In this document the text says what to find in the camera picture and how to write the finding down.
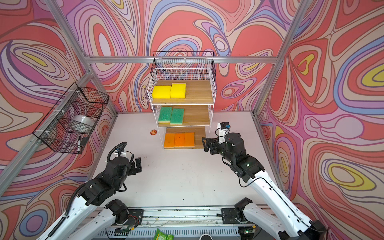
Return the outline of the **pale yellow sponge orange underside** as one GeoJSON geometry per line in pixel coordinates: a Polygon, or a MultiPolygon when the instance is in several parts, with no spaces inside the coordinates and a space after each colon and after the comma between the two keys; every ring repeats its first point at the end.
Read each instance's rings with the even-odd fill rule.
{"type": "Polygon", "coordinates": [[[185,133],[185,142],[184,142],[185,148],[195,148],[195,133],[185,133]]]}

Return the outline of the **green sponge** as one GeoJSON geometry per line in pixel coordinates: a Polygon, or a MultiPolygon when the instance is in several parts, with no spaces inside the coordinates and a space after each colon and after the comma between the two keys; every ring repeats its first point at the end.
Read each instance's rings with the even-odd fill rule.
{"type": "Polygon", "coordinates": [[[158,122],[160,124],[169,124],[171,122],[172,111],[172,107],[161,107],[158,122]]]}

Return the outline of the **yellow sponge table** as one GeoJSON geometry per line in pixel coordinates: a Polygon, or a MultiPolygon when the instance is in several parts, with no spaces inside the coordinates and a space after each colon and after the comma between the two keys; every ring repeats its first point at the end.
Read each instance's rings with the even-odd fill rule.
{"type": "Polygon", "coordinates": [[[172,83],[170,91],[171,99],[185,99],[186,88],[187,85],[185,83],[172,83]]]}

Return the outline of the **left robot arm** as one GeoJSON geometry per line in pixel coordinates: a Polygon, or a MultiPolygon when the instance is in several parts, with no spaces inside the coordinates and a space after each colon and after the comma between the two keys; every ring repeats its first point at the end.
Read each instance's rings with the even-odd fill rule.
{"type": "Polygon", "coordinates": [[[64,213],[39,237],[40,240],[91,240],[112,225],[133,230],[142,222],[143,210],[129,210],[115,193],[125,192],[128,176],[142,172],[141,158],[116,157],[103,172],[78,187],[64,213]]]}

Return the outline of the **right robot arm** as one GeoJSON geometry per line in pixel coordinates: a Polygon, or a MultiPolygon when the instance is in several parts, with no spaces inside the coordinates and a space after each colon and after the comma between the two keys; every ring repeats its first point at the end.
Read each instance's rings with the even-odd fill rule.
{"type": "Polygon", "coordinates": [[[205,152],[221,155],[222,161],[239,178],[242,188],[252,188],[261,196],[273,214],[244,198],[235,205],[240,222],[251,222],[275,240],[321,240],[327,229],[319,220],[313,221],[297,208],[277,187],[264,166],[247,154],[244,140],[238,133],[202,138],[205,152]]]}

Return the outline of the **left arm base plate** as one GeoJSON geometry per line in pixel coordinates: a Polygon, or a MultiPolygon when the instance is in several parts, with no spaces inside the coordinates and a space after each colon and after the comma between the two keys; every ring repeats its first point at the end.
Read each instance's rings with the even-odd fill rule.
{"type": "Polygon", "coordinates": [[[117,215],[116,224],[137,227],[142,224],[143,215],[143,209],[128,209],[117,215]]]}

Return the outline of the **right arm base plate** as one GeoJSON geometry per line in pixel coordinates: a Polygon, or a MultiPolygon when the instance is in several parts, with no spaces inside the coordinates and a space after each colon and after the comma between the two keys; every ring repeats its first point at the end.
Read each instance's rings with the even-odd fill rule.
{"type": "Polygon", "coordinates": [[[256,223],[248,221],[245,216],[245,209],[238,208],[221,208],[221,213],[218,214],[222,218],[225,225],[256,225],[256,223]]]}

